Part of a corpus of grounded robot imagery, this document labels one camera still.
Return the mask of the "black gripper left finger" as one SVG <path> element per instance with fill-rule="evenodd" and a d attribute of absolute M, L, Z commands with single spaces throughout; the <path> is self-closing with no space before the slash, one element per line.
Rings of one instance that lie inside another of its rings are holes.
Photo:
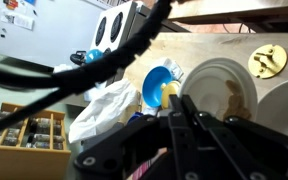
<path fill-rule="evenodd" d="M 189 116 L 177 95 L 169 96 L 168 124 L 172 137 L 176 175 L 179 180 L 199 180 L 196 165 L 196 142 Z"/>

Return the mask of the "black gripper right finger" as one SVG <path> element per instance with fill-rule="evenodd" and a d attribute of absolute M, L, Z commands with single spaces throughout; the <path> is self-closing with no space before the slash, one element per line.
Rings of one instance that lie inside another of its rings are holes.
<path fill-rule="evenodd" d="M 197 170 L 202 180 L 261 180 L 261 168 L 234 133 L 188 95 L 181 98 L 197 141 Z"/>

